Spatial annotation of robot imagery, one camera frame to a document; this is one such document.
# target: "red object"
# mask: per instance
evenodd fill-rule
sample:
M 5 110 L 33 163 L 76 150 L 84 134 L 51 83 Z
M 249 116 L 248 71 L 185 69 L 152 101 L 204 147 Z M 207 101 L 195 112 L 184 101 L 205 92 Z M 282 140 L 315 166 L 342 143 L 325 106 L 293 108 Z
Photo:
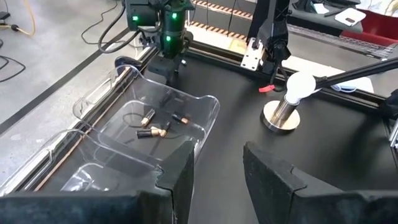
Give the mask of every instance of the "red object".
M 343 31 L 343 36 L 385 47 L 398 43 L 398 18 L 383 16 L 368 10 L 359 10 L 366 14 L 365 19 L 361 21 L 363 32 L 357 34 Z
M 260 92 L 260 93 L 267 93 L 267 92 L 269 92 L 269 91 L 271 91 L 271 90 L 274 90 L 274 88 L 275 88 L 274 85 L 269 85 L 269 86 L 260 88 L 260 89 L 259 89 L 259 92 Z

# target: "red tab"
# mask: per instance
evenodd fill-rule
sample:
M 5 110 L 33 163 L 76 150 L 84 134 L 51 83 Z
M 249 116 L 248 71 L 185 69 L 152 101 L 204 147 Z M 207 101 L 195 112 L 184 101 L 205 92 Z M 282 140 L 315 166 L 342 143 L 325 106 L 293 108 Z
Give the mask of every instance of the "red tab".
M 274 85 L 269 85 L 269 86 L 260 88 L 260 89 L 259 89 L 259 92 L 260 92 L 260 93 L 267 93 L 267 92 L 269 92 L 269 91 L 274 90 L 274 88 L 275 88 Z

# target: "clear plastic bin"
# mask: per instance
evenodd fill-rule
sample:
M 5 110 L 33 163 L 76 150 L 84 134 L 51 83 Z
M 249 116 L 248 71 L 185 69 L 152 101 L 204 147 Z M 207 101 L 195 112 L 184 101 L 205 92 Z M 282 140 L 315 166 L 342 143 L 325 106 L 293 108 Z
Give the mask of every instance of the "clear plastic bin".
M 112 103 L 101 105 L 105 98 Z M 93 119 L 88 114 L 96 108 L 101 116 Z M 141 121 L 151 109 L 155 109 L 155 116 L 143 127 Z M 185 141 L 195 143 L 197 158 L 219 110 L 220 103 L 214 96 L 191 96 L 148 80 L 129 65 L 115 68 L 106 80 L 79 99 L 73 107 L 74 115 L 99 133 L 160 160 Z M 186 118 L 188 123 L 173 120 L 173 114 Z M 162 129 L 168 121 L 171 126 L 164 138 L 137 138 L 137 130 L 152 127 Z M 100 138 L 99 141 L 107 144 L 104 139 Z
M 106 139 L 107 145 L 98 139 Z M 56 134 L 34 154 L 24 167 L 36 164 L 25 189 L 57 191 L 123 191 L 154 188 L 162 170 L 159 161 L 135 152 L 95 130 L 88 134 L 66 130 Z M 0 196 L 11 193 L 12 176 Z

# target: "black rod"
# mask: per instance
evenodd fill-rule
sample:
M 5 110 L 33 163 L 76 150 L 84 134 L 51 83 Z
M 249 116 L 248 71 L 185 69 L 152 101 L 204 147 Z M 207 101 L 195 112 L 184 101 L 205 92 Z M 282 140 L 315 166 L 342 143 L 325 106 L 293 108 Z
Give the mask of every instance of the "black rod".
M 367 65 L 361 68 L 356 68 L 354 70 L 343 72 L 338 75 L 333 75 L 332 77 L 328 77 L 326 79 L 322 79 L 317 82 L 317 88 L 324 88 L 332 85 L 336 85 L 342 82 L 347 82 L 350 80 L 354 80 L 357 78 L 367 77 L 370 75 L 375 75 L 382 72 L 387 72 L 389 70 L 393 70 L 398 68 L 398 57 L 390 60 L 386 60 L 384 62 L 378 62 L 372 65 Z

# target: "metal bracket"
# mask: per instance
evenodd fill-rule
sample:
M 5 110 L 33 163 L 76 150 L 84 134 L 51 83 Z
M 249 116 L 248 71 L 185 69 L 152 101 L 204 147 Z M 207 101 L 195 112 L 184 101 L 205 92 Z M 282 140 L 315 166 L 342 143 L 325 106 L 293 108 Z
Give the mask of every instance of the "metal bracket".
M 241 67 L 246 68 L 251 71 L 256 71 L 259 66 L 260 59 L 262 57 L 262 42 L 259 40 L 258 46 L 253 48 L 253 43 L 256 41 L 256 38 L 250 38 L 248 47 L 246 48 L 246 52 L 244 53 Z
M 394 125 L 394 128 L 391 131 L 389 140 L 390 140 L 390 147 L 398 149 L 398 119 Z

